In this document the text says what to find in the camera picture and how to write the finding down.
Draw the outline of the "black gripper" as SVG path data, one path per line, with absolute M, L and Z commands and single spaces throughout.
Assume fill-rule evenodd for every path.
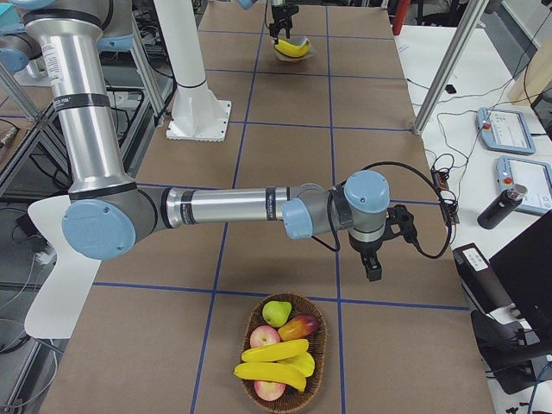
M 270 2 L 272 20 L 268 25 L 270 36 L 279 42 L 279 27 L 285 31 L 286 39 L 291 38 L 293 23 L 292 17 L 299 12 L 299 6 L 292 1 L 272 0 Z
M 361 261 L 369 282 L 376 282 L 382 279 L 382 266 L 377 257 L 377 251 L 384 242 L 383 234 L 383 229 L 373 232 L 363 232 L 358 229 L 350 229 L 348 231 L 349 244 L 361 255 Z

